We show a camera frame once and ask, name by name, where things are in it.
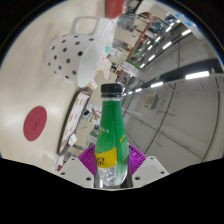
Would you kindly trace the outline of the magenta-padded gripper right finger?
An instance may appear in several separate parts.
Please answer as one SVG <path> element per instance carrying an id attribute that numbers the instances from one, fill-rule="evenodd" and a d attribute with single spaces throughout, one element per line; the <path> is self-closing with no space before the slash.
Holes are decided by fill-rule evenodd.
<path id="1" fill-rule="evenodd" d="M 133 188 L 140 188 L 168 175 L 155 156 L 146 156 L 142 151 L 129 146 L 129 174 Z"/>

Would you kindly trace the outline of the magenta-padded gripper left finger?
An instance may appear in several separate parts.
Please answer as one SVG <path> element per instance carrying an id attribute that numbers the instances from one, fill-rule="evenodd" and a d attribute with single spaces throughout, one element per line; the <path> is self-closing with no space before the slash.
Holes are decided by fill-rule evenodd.
<path id="1" fill-rule="evenodd" d="M 58 172 L 58 176 L 84 188 L 94 187 L 97 170 L 95 146 L 87 148 L 78 157 L 70 157 Z"/>

